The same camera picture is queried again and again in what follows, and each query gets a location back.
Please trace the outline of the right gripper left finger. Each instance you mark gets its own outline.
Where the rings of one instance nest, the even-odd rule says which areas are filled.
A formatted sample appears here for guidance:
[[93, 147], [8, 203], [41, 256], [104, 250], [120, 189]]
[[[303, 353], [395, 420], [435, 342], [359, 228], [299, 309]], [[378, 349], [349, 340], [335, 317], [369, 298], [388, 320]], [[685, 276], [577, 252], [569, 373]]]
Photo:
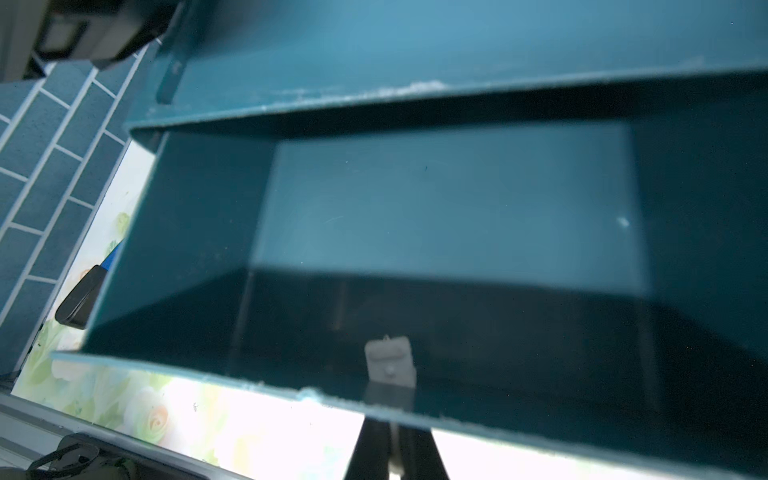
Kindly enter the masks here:
[[390, 426], [366, 417], [347, 466], [345, 480], [388, 480]]

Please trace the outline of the teal drawer cabinet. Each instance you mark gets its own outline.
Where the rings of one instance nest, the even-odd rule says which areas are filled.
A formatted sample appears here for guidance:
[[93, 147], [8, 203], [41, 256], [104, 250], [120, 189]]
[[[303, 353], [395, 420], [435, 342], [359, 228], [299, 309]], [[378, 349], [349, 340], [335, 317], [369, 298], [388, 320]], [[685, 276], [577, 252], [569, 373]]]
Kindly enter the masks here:
[[193, 1], [126, 125], [766, 66], [763, 1]]

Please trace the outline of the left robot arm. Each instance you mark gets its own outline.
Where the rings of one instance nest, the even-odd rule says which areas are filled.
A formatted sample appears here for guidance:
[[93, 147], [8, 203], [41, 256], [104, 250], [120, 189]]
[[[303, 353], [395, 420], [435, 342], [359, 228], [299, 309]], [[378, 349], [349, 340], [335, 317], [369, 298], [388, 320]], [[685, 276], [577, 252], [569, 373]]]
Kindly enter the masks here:
[[1, 5], [1, 330], [36, 326], [129, 138], [178, 1]]

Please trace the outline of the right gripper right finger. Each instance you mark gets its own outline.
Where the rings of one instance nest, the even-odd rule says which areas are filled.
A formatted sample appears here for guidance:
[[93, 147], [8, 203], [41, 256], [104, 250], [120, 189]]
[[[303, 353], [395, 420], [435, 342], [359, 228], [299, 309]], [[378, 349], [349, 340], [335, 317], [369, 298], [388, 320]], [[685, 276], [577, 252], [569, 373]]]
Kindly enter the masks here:
[[403, 465], [403, 479], [449, 479], [430, 430], [400, 427], [399, 452]]

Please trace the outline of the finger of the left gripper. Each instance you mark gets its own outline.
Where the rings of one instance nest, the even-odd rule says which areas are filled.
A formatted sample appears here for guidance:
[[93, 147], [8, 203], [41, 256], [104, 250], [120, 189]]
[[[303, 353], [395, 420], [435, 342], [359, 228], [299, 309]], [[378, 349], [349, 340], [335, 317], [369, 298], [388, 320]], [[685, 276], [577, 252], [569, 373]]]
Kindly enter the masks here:
[[108, 270], [94, 265], [57, 308], [54, 319], [61, 325], [84, 330]]

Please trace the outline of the teal drawer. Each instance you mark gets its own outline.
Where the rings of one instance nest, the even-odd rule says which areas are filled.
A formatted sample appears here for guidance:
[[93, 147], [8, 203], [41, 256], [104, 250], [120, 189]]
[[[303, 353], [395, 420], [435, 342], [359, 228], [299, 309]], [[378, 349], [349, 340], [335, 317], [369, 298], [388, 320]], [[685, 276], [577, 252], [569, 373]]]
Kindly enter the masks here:
[[767, 77], [162, 128], [79, 352], [767, 474]]

